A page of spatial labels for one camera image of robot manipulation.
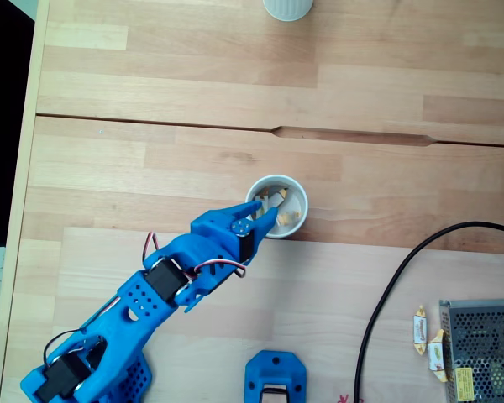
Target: blue 3d printed part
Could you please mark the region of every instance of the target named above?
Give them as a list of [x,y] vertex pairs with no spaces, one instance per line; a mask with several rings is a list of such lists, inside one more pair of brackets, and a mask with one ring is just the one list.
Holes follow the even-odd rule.
[[306,367],[294,353],[262,350],[246,364],[244,403],[260,403],[265,393],[284,394],[289,403],[304,403],[306,382]]
[[155,329],[179,306],[190,311],[219,287],[236,267],[209,264],[228,259],[247,265],[274,227],[276,208],[248,217],[259,201],[212,210],[144,260],[117,294],[74,331],[44,365],[32,370],[21,389],[34,403],[136,403],[151,382],[142,349]]

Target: black cable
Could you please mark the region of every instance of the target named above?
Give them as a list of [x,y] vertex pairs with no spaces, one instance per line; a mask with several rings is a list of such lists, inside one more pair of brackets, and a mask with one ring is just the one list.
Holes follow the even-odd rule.
[[45,348],[43,348],[43,364],[45,364],[45,367],[49,368],[50,365],[49,363],[47,363],[47,350],[49,349],[50,345],[55,342],[58,338],[61,338],[64,334],[67,334],[67,333],[74,333],[74,332],[78,332],[79,330],[81,330],[81,328],[78,328],[78,329],[74,329],[74,330],[66,330],[65,332],[62,332],[60,333],[59,335],[57,336],[54,336],[46,345],[45,345]]
[[366,349],[368,348],[368,342],[370,341],[370,336],[371,332],[373,331],[373,326],[375,325],[375,322],[377,321],[377,317],[381,313],[381,309],[385,305],[386,300],[388,299],[388,296],[390,295],[392,289],[394,288],[394,285],[396,284],[397,280],[399,279],[400,275],[402,275],[402,271],[405,269],[405,267],[409,264],[412,258],[420,252],[422,249],[424,249],[426,246],[428,246],[431,242],[433,242],[435,239],[442,237],[443,235],[446,235],[447,233],[451,233],[452,231],[455,231],[457,229],[461,228],[469,228],[469,227],[483,227],[483,228],[493,228],[497,229],[499,231],[504,232],[504,225],[500,224],[495,224],[493,222],[483,222],[483,221],[469,221],[469,222],[460,222],[459,224],[452,225],[451,227],[447,227],[443,229],[442,231],[439,231],[423,242],[421,242],[415,249],[411,251],[410,254],[407,255],[407,257],[403,260],[402,264],[400,264],[400,267],[397,268],[396,273],[392,277],[392,280],[390,280],[390,283],[388,283],[388,286],[386,287],[385,292],[383,293],[383,296],[379,300],[379,303],[377,304],[377,307],[373,311],[373,314],[371,315],[370,321],[368,322],[368,327],[366,328],[366,331],[364,333],[364,336],[362,337],[362,344],[360,345],[360,351],[359,351],[359,359],[357,360],[356,364],[356,371],[354,374],[354,402],[358,403],[360,402],[360,378],[362,376],[362,367],[364,366],[364,358],[365,358],[365,353]]

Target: yellow label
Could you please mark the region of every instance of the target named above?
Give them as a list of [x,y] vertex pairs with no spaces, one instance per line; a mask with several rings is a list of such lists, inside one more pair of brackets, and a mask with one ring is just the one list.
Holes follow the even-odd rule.
[[455,383],[457,384],[458,401],[474,401],[472,368],[456,368]]

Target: metal mesh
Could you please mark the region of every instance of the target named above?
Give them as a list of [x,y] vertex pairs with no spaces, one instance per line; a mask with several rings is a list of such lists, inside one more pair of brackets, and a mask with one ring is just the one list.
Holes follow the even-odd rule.
[[457,402],[454,370],[472,368],[474,401],[504,403],[504,306],[450,308],[442,319],[449,401]]

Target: candy wrapper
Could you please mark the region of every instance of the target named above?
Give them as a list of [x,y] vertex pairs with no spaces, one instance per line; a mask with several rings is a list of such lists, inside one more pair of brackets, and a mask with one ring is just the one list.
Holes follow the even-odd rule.
[[426,311],[421,305],[414,316],[414,348],[420,355],[426,352],[426,343],[428,342],[428,319]]
[[441,329],[428,344],[429,369],[431,369],[438,380],[446,382],[446,372],[444,372],[444,355],[443,355],[443,336],[444,330]]

